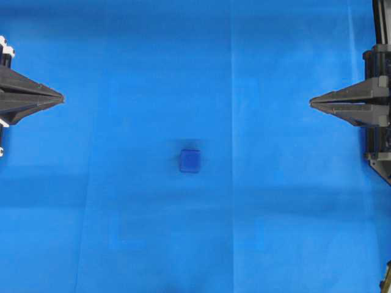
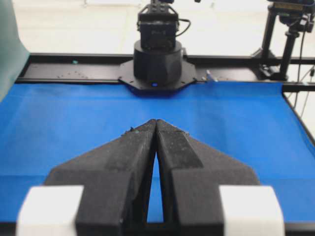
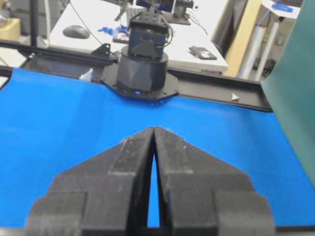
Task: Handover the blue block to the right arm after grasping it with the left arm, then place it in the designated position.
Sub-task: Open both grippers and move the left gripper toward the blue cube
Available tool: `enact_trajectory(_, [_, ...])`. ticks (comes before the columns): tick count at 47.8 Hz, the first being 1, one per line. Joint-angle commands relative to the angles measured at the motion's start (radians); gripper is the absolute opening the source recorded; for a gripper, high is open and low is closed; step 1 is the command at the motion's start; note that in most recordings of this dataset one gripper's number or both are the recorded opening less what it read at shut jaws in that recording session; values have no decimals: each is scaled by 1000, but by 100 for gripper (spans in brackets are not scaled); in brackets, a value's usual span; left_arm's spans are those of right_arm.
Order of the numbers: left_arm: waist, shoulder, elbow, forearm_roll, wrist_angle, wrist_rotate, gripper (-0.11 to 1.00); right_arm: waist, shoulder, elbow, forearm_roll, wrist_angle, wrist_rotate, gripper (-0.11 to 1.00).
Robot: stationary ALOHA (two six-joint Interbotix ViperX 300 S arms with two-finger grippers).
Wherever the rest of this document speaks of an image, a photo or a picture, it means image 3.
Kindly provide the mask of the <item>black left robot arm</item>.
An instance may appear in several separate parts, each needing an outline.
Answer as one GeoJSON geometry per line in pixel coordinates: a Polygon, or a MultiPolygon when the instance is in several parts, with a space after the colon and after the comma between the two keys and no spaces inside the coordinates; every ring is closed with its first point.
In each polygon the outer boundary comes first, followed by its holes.
{"type": "Polygon", "coordinates": [[[165,84],[168,56],[164,48],[171,43],[174,31],[162,13],[171,13],[175,1],[138,0],[136,4],[143,9],[128,20],[129,40],[121,52],[117,84],[152,92],[165,84]]]}

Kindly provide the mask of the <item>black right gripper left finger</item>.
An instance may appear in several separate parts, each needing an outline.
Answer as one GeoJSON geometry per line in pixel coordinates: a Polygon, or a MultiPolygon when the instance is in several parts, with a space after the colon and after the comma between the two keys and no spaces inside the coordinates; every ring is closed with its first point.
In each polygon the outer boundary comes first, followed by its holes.
{"type": "Polygon", "coordinates": [[[146,227],[154,129],[56,175],[36,200],[28,236],[128,236],[146,227]]]}

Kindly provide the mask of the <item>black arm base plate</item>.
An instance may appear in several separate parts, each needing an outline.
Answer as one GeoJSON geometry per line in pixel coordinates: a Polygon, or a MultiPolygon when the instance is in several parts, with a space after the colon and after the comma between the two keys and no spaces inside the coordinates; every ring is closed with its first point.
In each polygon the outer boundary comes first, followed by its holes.
{"type": "Polygon", "coordinates": [[[158,101],[179,94],[178,78],[169,73],[166,74],[164,87],[156,91],[142,91],[123,85],[118,81],[118,67],[115,65],[104,68],[100,81],[117,94],[136,100],[158,101]]]}

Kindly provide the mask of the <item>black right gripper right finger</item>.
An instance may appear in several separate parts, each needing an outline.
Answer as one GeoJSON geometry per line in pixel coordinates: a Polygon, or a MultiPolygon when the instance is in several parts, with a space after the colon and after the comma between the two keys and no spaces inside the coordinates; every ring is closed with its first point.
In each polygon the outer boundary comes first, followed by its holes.
{"type": "Polygon", "coordinates": [[[267,200],[240,169],[154,129],[162,219],[173,236],[273,236],[267,200]]]}

